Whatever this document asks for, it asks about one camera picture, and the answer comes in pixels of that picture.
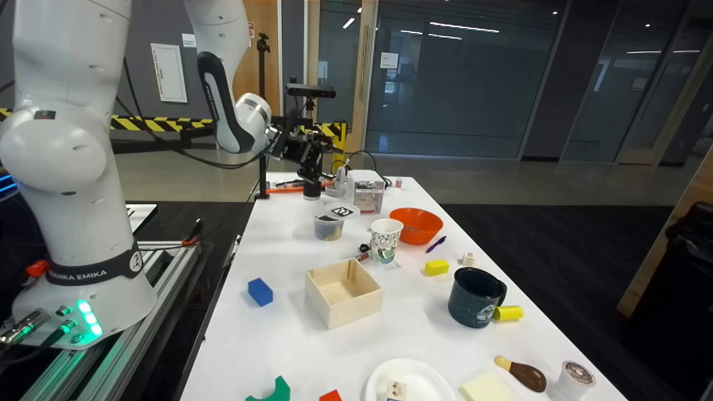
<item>table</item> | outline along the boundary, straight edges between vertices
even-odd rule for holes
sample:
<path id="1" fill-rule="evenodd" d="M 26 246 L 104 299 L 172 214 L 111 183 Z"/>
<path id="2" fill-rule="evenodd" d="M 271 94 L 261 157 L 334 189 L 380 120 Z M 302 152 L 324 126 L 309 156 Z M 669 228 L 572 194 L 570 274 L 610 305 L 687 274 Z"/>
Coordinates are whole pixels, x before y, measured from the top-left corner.
<path id="1" fill-rule="evenodd" d="M 356 256 L 368 242 L 375 214 L 345 222 L 339 240 L 318 240 L 312 232 L 312 208 L 320 201 L 282 194 L 257 201 L 244 242 L 225 277 L 206 343 L 196 355 L 183 398 L 245 398 L 271 392 L 277 377 L 292 388 L 292 398 L 312 401 L 329 390 L 344 398 L 362 398 L 377 364 L 390 358 L 417 358 L 433 364 L 458 390 L 463 380 L 497 370 L 521 398 L 549 398 L 517 386 L 493 358 L 538 364 L 550 380 L 563 360 L 586 364 L 597 386 L 590 401 L 624 398 L 610 380 L 557 329 L 557 325 L 472 242 L 472 238 L 409 176 L 393 177 L 384 214 L 397 207 L 424 207 L 444 217 L 447 240 L 426 256 L 426 246 L 401 245 L 400 267 L 368 265 L 384 287 L 380 313 L 328 329 L 306 299 L 306 272 Z M 517 323 L 493 323 L 485 329 L 460 325 L 445 309 L 458 259 L 472 252 L 480 267 L 509 285 L 507 303 L 524 308 Z M 429 259 L 447 259 L 445 276 L 424 276 Z M 248 294 L 248 280 L 264 277 L 275 289 L 275 303 L 259 308 Z"/>

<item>bowl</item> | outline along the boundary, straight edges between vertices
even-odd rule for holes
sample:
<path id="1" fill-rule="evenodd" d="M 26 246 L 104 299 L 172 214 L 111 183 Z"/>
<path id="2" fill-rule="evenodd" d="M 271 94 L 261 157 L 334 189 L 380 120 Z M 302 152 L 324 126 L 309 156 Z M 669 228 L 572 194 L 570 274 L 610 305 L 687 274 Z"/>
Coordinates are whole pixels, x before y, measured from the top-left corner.
<path id="1" fill-rule="evenodd" d="M 420 207 L 400 207 L 390 214 L 390 217 L 403 222 L 401 242 L 409 242 L 409 245 L 426 245 L 444 226 L 444 221 L 440 216 Z"/>

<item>wooden box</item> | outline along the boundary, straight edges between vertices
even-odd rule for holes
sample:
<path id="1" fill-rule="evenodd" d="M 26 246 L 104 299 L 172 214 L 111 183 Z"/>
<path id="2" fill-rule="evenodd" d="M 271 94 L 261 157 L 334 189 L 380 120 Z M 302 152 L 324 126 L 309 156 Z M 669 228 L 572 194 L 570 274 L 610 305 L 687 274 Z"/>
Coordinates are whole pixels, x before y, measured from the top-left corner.
<path id="1" fill-rule="evenodd" d="M 359 260 L 308 272 L 308 299 L 328 326 L 339 326 L 381 309 L 384 291 Z"/>

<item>white plate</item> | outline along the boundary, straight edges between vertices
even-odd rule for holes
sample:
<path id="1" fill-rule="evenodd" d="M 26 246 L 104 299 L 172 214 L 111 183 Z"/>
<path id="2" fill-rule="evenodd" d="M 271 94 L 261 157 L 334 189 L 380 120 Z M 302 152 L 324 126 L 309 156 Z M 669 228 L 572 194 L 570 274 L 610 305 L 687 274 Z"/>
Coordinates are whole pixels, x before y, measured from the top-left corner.
<path id="1" fill-rule="evenodd" d="M 393 380 L 406 388 L 409 401 L 455 401 L 447 380 L 431 364 L 414 358 L 381 363 L 364 390 L 364 401 L 384 401 Z"/>

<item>dark blue mug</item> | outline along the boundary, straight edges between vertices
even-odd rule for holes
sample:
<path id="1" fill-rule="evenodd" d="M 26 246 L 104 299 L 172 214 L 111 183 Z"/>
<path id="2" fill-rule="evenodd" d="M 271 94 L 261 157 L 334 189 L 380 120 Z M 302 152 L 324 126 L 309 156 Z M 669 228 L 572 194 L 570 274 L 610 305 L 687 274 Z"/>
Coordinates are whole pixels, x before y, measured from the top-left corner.
<path id="1" fill-rule="evenodd" d="M 494 308 L 507 300 L 509 285 L 476 267 L 460 267 L 455 272 L 447 312 L 468 326 L 485 326 Z"/>

